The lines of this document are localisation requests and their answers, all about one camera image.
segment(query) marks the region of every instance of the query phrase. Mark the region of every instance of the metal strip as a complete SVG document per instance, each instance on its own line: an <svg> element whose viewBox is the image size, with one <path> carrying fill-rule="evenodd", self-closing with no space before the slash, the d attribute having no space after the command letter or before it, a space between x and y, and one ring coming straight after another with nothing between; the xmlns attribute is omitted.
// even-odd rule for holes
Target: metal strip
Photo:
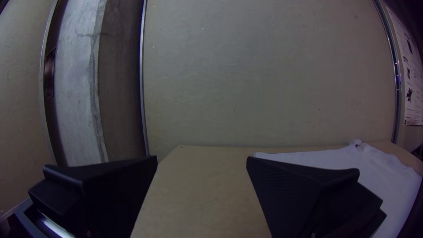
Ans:
<svg viewBox="0 0 423 238"><path fill-rule="evenodd" d="M39 92L39 100L40 100L40 113L41 113L41 121L42 121L42 126L43 126L43 131L44 131L44 135L45 135L45 140L47 142L47 147L48 147L48 151L50 152L50 160L54 163L57 164L56 158L54 156L54 152L53 152L53 148L52 148L52 144L50 141L50 135L48 134L48 127L47 127L47 119L45 116L45 102L44 102L44 59L45 59L45 50L47 47L47 38L48 38L48 33L50 30L50 25L52 23L52 19L53 19L53 14L54 11L56 9L58 0L54 0L52 3L52 8L50 9L50 14L48 16L47 19L47 23L45 26L45 31L44 31L44 38L43 38L43 44L41 46L41 56L40 56L40 74L39 74L39 86L38 86L38 92Z"/></svg>
<svg viewBox="0 0 423 238"><path fill-rule="evenodd" d="M396 48L396 42L395 38L393 36L393 31L391 29L391 26L389 25L388 18L383 10L383 6L381 5L379 0L373 0L373 3L375 4L380 19L383 23L383 28L385 29L386 36L388 38L389 48L391 50L392 55L392 62L393 62L393 70L395 72L395 120L393 123L393 131L392 131L392 138L391 142L396 144L398 139L398 131L400 128L400 120L401 120L401 70L400 70L400 62L398 61L398 53Z"/></svg>
<svg viewBox="0 0 423 238"><path fill-rule="evenodd" d="M141 117L142 117L142 132L144 136L144 147L147 156L150 155L147 137L147 123L145 121L145 106L144 106L144 30L145 30L145 15L147 12L147 0L144 0L142 7L141 19L141 37L140 37L140 98L141 98Z"/></svg>

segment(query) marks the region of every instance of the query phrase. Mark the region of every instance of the paper sheet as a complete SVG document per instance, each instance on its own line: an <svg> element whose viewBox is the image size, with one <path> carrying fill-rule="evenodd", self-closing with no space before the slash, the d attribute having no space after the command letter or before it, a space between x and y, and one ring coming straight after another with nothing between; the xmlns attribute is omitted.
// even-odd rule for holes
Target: paper sheet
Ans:
<svg viewBox="0 0 423 238"><path fill-rule="evenodd" d="M405 84L404 125L423 125L423 70L419 50L399 18L388 7L386 9L397 36L399 57L404 68L401 75L402 83Z"/></svg>

